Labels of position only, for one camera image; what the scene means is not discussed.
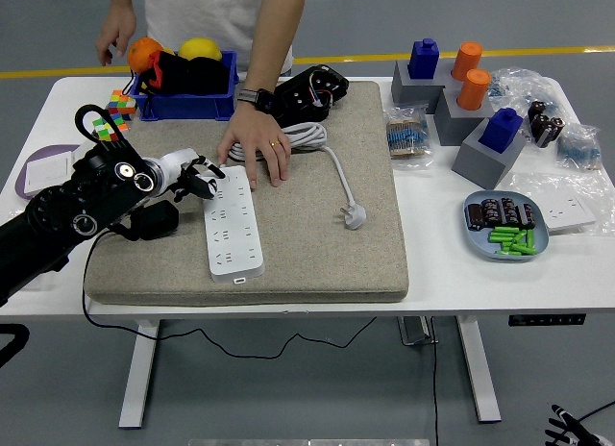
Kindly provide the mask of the person's left hand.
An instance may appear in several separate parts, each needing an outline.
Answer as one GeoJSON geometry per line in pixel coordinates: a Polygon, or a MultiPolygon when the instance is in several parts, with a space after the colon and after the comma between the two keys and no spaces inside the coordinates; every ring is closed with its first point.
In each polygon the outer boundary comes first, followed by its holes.
{"type": "Polygon", "coordinates": [[[225,164],[234,144],[244,153],[246,173],[251,189],[258,183],[257,153],[265,160],[270,183],[278,187],[288,178],[291,147],[287,135],[276,120],[254,105],[239,101],[225,133],[217,146],[218,162],[225,164]]]}

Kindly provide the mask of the person's right hand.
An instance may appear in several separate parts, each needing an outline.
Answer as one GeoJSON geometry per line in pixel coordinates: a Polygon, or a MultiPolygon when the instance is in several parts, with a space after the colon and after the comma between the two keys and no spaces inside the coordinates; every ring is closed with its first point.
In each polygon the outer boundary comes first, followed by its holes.
{"type": "Polygon", "coordinates": [[[95,41],[96,55],[102,66],[122,58],[135,34],[136,16],[132,6],[111,6],[95,41]]]}

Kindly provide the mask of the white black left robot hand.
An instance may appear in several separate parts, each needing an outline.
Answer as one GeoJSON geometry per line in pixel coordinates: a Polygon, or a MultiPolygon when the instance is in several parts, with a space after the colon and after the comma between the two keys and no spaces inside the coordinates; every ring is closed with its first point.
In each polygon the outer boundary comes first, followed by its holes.
{"type": "Polygon", "coordinates": [[[217,165],[191,148],[153,160],[152,168],[157,176],[153,195],[161,196],[170,191],[177,203],[188,194],[212,200],[217,192],[217,181],[226,178],[226,174],[217,165]]]}

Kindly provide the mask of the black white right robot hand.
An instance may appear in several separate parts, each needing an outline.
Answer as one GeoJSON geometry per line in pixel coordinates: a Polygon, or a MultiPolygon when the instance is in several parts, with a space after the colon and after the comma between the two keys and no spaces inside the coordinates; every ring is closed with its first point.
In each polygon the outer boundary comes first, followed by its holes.
{"type": "Polygon", "coordinates": [[[555,445],[557,442],[562,442],[564,445],[579,446],[611,446],[614,444],[613,441],[602,435],[589,432],[579,419],[576,419],[576,417],[559,405],[552,405],[552,411],[555,418],[550,418],[549,423],[559,428],[560,432],[546,429],[545,434],[549,438],[545,442],[546,445],[555,445]]]}

